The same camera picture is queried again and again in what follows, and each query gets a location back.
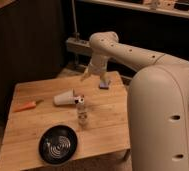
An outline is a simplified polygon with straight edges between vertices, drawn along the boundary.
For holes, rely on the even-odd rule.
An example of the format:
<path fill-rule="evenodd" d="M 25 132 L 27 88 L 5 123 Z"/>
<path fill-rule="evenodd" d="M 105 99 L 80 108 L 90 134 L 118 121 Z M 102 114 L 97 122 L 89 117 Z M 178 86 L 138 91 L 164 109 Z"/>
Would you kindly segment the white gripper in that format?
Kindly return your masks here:
<path fill-rule="evenodd" d="M 107 63 L 105 61 L 91 61 L 88 65 L 88 69 L 84 71 L 81 76 L 80 81 L 84 81 L 91 75 L 103 75 L 107 70 Z"/>

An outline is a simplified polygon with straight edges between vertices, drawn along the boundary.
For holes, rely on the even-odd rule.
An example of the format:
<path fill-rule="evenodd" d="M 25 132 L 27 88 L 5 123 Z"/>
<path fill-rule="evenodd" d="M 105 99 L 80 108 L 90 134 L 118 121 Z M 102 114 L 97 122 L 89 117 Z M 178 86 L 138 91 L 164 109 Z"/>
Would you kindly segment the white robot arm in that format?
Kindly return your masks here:
<path fill-rule="evenodd" d="M 90 36 L 83 74 L 104 76 L 113 58 L 136 72 L 127 97 L 133 171 L 189 171 L 189 61 L 122 44 L 112 31 Z"/>

